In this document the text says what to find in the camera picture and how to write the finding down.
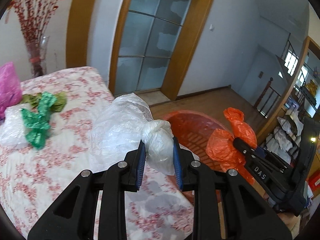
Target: purple plastic bag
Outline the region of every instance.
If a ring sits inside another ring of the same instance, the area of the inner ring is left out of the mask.
[[[0,119],[4,118],[4,111],[22,100],[20,80],[14,69],[13,62],[0,67]]]

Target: wooden newel post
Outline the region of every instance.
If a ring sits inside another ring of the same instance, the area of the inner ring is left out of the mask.
[[[263,92],[261,93],[261,95],[259,96],[258,100],[256,101],[256,103],[254,104],[254,108],[257,108],[258,105],[260,104],[262,98],[264,97],[264,95],[266,94],[268,88],[271,86],[271,82],[273,81],[273,78],[270,78],[270,81],[267,83],[265,89],[263,90]]]

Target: orange plastic bag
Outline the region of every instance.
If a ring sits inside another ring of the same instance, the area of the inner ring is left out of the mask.
[[[255,179],[244,168],[244,155],[233,147],[235,137],[241,138],[253,149],[257,148],[257,137],[252,128],[244,122],[244,114],[235,108],[229,107],[223,111],[225,118],[231,123],[233,135],[222,129],[216,129],[210,136],[206,153],[210,159],[218,161],[224,172],[229,169],[237,170],[251,185]]]

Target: red floral pattern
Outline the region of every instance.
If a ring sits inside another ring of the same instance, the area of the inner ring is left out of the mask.
[[[92,124],[113,100],[91,67],[61,70],[21,83],[24,93],[66,92],[61,113],[51,116],[51,136],[36,151],[0,146],[0,202],[27,238],[39,217],[82,171],[89,168]],[[140,191],[125,194],[128,240],[183,240],[192,231],[193,208],[166,176],[146,166]],[[101,205],[99,196],[98,209]],[[98,237],[99,212],[94,239]]]

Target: red box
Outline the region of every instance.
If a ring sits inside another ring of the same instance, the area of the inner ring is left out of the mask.
[[[315,192],[318,188],[320,188],[320,170],[317,170],[312,176],[309,178],[309,186],[312,192]]]

